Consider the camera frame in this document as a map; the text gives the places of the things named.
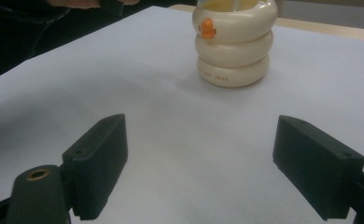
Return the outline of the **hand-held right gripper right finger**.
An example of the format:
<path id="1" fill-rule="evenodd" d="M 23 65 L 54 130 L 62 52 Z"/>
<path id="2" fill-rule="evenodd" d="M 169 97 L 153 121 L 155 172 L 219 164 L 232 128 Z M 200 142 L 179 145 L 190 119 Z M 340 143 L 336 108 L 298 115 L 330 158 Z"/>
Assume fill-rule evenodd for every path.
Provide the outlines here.
<path id="1" fill-rule="evenodd" d="M 273 162 L 321 218 L 345 218 L 364 156 L 311 123 L 281 116 Z"/>

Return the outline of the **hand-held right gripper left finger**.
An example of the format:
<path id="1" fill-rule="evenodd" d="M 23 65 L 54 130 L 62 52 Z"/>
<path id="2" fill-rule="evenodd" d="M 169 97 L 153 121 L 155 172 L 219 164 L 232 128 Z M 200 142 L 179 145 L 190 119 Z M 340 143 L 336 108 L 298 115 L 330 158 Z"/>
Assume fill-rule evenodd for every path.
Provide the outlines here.
<path id="1" fill-rule="evenodd" d="M 64 152 L 62 172 L 75 216 L 100 216 L 127 160 L 124 114 L 99 120 Z"/>

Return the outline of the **cream ringed pen holder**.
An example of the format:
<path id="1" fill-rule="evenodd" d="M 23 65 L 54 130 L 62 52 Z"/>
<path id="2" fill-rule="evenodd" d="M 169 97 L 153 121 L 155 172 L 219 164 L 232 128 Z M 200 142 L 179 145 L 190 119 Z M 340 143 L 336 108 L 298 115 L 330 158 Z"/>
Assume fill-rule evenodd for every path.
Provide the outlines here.
<path id="1" fill-rule="evenodd" d="M 199 0 L 192 14 L 202 78 L 239 88 L 263 78 L 270 64 L 274 0 Z"/>

